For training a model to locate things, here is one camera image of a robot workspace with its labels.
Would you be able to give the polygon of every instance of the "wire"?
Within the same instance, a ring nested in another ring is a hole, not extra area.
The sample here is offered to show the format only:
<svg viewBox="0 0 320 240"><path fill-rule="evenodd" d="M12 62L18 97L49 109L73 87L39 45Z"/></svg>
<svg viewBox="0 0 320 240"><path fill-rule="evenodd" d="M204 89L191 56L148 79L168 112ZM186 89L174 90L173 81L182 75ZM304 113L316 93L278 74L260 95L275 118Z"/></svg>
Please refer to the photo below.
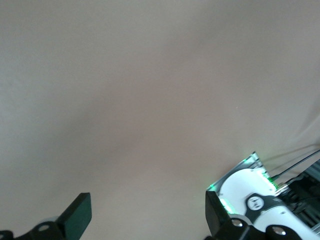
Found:
<svg viewBox="0 0 320 240"><path fill-rule="evenodd" d="M316 155L317 153L320 153L320 149L311 153L310 155L306 156L304 159L298 161L297 163L293 164L291 167L287 168L286 170L284 170L283 172L280 172L277 175L274 175L273 177L271 177L271 179L274 181L276 179L278 179L280 176L282 176L283 174L285 174L286 172L290 171L291 169L293 169L294 167L298 166L299 164L301 164L302 162L304 162L305 160L311 158L313 155Z"/></svg>

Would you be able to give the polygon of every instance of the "bolt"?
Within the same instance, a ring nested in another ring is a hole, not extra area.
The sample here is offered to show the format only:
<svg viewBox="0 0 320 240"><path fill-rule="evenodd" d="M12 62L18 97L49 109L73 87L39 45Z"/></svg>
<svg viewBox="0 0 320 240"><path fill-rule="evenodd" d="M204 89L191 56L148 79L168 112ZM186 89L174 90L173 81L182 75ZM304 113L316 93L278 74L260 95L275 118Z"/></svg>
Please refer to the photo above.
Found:
<svg viewBox="0 0 320 240"><path fill-rule="evenodd" d="M44 231L44 230L47 230L48 228L50 228L49 225L42 225L41 227L38 228L38 231L39 231L39 232L42 232L42 231Z"/></svg>
<svg viewBox="0 0 320 240"><path fill-rule="evenodd" d="M232 221L232 224L234 226L236 226L236 227L240 227L241 228L243 226L242 222L240 220L238 220L238 219L232 219L231 221Z"/></svg>
<svg viewBox="0 0 320 240"><path fill-rule="evenodd" d="M272 227L273 231L276 233L276 234L279 234L279 235L286 235L286 231L283 230L281 227L279 226L273 226Z"/></svg>

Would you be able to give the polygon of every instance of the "white plastic casing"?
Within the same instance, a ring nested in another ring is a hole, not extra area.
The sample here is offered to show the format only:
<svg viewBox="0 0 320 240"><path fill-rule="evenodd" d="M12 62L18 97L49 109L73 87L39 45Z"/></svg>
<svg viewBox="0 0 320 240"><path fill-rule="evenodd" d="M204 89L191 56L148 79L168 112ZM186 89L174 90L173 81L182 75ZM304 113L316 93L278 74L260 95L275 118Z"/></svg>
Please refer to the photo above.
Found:
<svg viewBox="0 0 320 240"><path fill-rule="evenodd" d="M264 172L265 169L261 167L242 169L232 174L225 180L219 191L221 202L228 202L230 207L238 214L245 215L247 211L246 199L250 195L275 196L277 189L264 176ZM275 206L265 210L253 222L253 226L262 232L265 232L269 225L287 226L293 229L303 240L320 240L320 237L286 206Z"/></svg>

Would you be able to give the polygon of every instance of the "black bracket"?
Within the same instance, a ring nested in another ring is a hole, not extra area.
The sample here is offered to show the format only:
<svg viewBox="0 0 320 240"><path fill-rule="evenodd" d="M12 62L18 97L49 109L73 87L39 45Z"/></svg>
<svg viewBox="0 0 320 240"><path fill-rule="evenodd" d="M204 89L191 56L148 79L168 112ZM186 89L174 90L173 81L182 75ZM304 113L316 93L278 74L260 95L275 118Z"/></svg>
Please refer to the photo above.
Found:
<svg viewBox="0 0 320 240"><path fill-rule="evenodd" d="M1 240L79 240L92 218L90 193L80 193L56 221L36 225L14 238L12 231L0 231Z"/></svg>

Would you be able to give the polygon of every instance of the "green led light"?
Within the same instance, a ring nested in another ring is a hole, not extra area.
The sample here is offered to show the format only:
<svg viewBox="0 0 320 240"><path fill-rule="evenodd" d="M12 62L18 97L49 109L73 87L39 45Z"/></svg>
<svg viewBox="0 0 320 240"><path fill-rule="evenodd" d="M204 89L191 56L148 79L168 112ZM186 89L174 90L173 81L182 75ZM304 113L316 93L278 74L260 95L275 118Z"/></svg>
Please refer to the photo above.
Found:
<svg viewBox="0 0 320 240"><path fill-rule="evenodd" d="M238 214L238 212L235 210L235 208L231 205L231 203L227 199L221 198L220 202L228 214Z"/></svg>
<svg viewBox="0 0 320 240"><path fill-rule="evenodd" d="M268 174L266 171L263 172L262 175L263 175L273 186L275 186L276 189L279 188L278 184L277 184L275 181L273 181L273 179L269 176L269 174Z"/></svg>
<svg viewBox="0 0 320 240"><path fill-rule="evenodd" d="M245 162L247 162L247 161L252 161L252 162L254 162L254 161L256 161L256 160L258 160L259 159L259 157L258 157L258 155L257 155L257 153L252 153L250 156L248 156L246 159L243 159L242 161L245 163Z"/></svg>
<svg viewBox="0 0 320 240"><path fill-rule="evenodd" d="M215 188L215 185L214 184L211 184L207 189L207 191L216 191L216 188Z"/></svg>

